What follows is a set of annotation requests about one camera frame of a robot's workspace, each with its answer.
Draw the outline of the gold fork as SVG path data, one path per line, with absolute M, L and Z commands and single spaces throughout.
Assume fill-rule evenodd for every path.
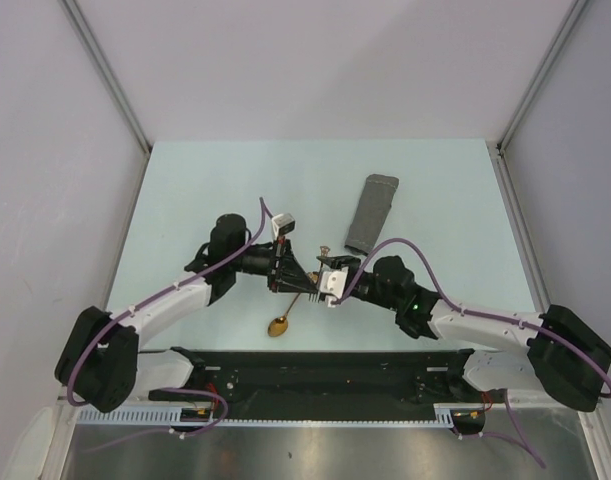
M 316 292 L 308 296 L 308 300 L 311 303 L 325 303 L 327 301 L 328 293 L 325 293 L 321 288 L 325 285 L 323 276 L 325 272 L 330 270 L 329 266 L 329 254 L 331 248 L 327 245 L 321 245 L 319 247 L 318 269 L 309 274 L 311 280 L 315 283 Z

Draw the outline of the grey cloth napkin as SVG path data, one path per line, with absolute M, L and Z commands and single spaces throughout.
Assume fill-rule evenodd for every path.
M 344 248 L 355 255 L 367 255 L 376 246 L 399 187 L 394 176 L 370 174 L 364 183 Z

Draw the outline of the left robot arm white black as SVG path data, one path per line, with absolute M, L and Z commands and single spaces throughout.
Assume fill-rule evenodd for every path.
M 259 242 L 239 214 L 220 216 L 184 277 L 120 313 L 96 306 L 77 317 L 55 367 L 68 402 L 91 405 L 107 413 L 132 393 L 138 378 L 142 346 L 175 322 L 220 300 L 238 274 L 257 275 L 273 293 L 317 292 L 316 282 L 298 263 L 288 239 L 296 225 L 288 213 L 262 212 L 261 224 L 272 230 L 269 242 Z

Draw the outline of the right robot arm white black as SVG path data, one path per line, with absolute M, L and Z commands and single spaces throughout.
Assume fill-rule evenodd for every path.
M 319 291 L 328 305 L 350 298 L 390 310 L 407 336 L 475 345 L 464 364 L 446 376 L 448 393 L 469 401 L 480 391 L 526 390 L 592 412 L 611 397 L 611 347 L 572 310 L 486 311 L 451 300 L 416 282 L 399 256 L 373 265 L 357 257 L 321 260 Z

